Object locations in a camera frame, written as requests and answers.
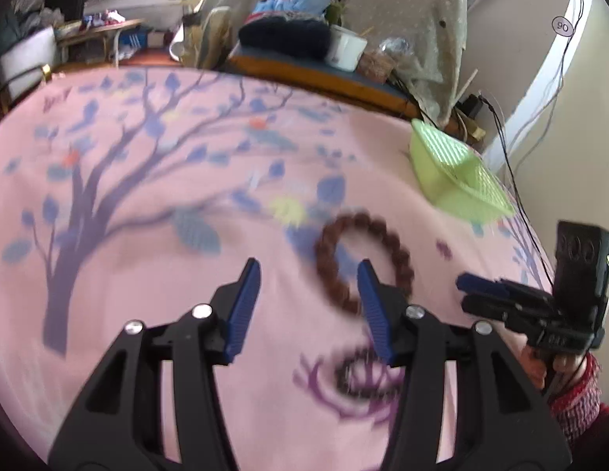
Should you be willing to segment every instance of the black camera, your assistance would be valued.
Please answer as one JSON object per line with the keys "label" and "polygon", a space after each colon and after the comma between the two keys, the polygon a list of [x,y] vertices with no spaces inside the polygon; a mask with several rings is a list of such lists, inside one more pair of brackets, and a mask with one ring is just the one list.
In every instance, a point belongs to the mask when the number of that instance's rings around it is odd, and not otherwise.
{"label": "black camera", "polygon": [[551,354],[598,349],[608,311],[609,231],[560,221],[552,294],[508,280],[493,282],[462,274],[466,313],[503,321],[528,337],[530,346]]}

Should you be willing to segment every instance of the round white label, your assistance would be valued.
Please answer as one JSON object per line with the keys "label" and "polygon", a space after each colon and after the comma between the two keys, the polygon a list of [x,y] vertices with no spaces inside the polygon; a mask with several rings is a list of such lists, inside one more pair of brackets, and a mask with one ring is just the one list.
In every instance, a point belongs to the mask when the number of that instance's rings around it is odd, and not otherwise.
{"label": "round white label", "polygon": [[563,16],[556,17],[553,20],[553,29],[555,33],[564,37],[572,37],[575,33],[575,28],[572,23]]}

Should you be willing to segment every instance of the white cup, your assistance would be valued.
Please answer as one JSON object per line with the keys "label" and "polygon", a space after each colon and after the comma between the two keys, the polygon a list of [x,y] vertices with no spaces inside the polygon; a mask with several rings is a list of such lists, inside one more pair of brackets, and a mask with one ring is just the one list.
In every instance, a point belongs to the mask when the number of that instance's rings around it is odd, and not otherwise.
{"label": "white cup", "polygon": [[331,26],[331,48],[326,55],[326,63],[342,71],[353,72],[368,40],[341,26]]}

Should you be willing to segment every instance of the red sleeve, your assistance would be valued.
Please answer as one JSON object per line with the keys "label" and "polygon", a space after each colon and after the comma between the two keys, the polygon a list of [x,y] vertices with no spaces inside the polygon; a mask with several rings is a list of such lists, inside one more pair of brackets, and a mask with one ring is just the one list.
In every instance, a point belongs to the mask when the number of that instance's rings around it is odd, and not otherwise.
{"label": "red sleeve", "polygon": [[590,428],[605,407],[601,404],[598,382],[601,367],[591,354],[586,358],[586,371],[580,382],[549,406],[571,446]]}

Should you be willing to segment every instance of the windowsill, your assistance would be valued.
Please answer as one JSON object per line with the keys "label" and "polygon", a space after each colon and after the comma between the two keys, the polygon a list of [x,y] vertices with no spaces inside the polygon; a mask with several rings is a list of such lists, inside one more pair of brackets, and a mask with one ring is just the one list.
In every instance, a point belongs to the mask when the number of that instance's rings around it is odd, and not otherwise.
{"label": "windowsill", "polygon": [[180,6],[183,0],[91,0],[84,6],[84,15],[105,12],[106,10],[136,9],[137,7]]}

